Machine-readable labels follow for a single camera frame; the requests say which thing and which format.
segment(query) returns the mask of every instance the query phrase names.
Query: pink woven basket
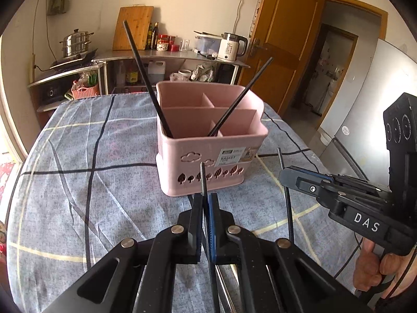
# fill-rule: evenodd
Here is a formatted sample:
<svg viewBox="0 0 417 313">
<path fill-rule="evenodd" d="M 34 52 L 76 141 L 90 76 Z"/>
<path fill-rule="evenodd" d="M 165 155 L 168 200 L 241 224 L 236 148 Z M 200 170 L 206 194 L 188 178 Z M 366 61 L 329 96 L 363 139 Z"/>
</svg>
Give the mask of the pink woven basket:
<svg viewBox="0 0 417 313">
<path fill-rule="evenodd" d="M 158 119 L 156 164 L 162 191 L 168 196 L 201 192 L 200 163 L 206 165 L 208 190 L 243 182 L 244 174 L 268 130 L 261 123 L 263 101 L 249 91 L 215 137 L 216 122 L 244 89 L 206 82 L 162 81 L 158 101 L 174 139 Z"/>
<path fill-rule="evenodd" d="M 100 89 L 98 85 L 93 87 L 81 87 L 79 89 L 71 89 L 72 96 L 74 99 L 86 99 L 92 98 L 93 96 L 100 95 Z"/>
</svg>

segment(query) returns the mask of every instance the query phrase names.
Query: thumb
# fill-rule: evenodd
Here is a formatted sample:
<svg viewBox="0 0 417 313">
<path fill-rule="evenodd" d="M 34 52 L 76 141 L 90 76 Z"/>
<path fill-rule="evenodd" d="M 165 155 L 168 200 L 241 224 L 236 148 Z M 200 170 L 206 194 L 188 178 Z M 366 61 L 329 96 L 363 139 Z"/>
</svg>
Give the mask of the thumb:
<svg viewBox="0 0 417 313">
<path fill-rule="evenodd" d="M 389 253 L 382 258 L 381 264 L 379 265 L 379 271 L 381 274 L 385 275 L 397 273 L 403 259 L 404 257 Z"/>
<path fill-rule="evenodd" d="M 367 253 L 372 253 L 374 248 L 375 248 L 375 242 L 367 238 L 364 238 L 363 244 L 362 244 L 362 251 L 367 252 Z"/>
</svg>

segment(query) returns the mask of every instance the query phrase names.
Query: cloud-shaped cutout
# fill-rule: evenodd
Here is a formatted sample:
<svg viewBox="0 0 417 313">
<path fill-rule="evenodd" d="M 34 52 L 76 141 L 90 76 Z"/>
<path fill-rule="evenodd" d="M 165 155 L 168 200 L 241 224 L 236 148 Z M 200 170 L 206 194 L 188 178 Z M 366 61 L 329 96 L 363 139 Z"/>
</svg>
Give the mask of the cloud-shaped cutout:
<svg viewBox="0 0 417 313">
<path fill-rule="evenodd" d="M 206 160 L 206 161 L 204 162 L 204 165 L 205 165 L 206 167 L 210 167 L 210 166 L 214 165 L 214 160 L 212 160 L 212 159 L 208 159 L 208 160 Z"/>
<path fill-rule="evenodd" d="M 182 162 L 194 162 L 201 159 L 201 154 L 195 152 L 189 152 L 181 157 Z"/>
</svg>

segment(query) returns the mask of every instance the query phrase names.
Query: wall outlet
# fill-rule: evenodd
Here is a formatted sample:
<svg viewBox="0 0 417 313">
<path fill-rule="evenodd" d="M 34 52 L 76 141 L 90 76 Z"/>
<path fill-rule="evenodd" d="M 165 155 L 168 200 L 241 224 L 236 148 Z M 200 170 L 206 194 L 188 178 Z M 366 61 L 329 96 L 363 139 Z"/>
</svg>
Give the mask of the wall outlet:
<svg viewBox="0 0 417 313">
<path fill-rule="evenodd" d="M 32 54 L 29 62 L 29 83 L 35 82 L 35 54 Z"/>
</svg>

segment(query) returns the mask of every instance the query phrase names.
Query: wooden cutting board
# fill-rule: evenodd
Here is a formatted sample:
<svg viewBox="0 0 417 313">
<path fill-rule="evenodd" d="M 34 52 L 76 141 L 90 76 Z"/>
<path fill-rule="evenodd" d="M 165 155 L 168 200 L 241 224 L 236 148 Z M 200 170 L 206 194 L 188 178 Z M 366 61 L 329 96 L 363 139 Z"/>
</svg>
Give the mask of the wooden cutting board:
<svg viewBox="0 0 417 313">
<path fill-rule="evenodd" d="M 127 20 L 137 49 L 143 50 L 146 45 L 149 23 L 154 8 L 149 6 L 121 7 L 114 31 L 113 50 L 130 50 L 128 37 L 123 27 Z"/>
</svg>

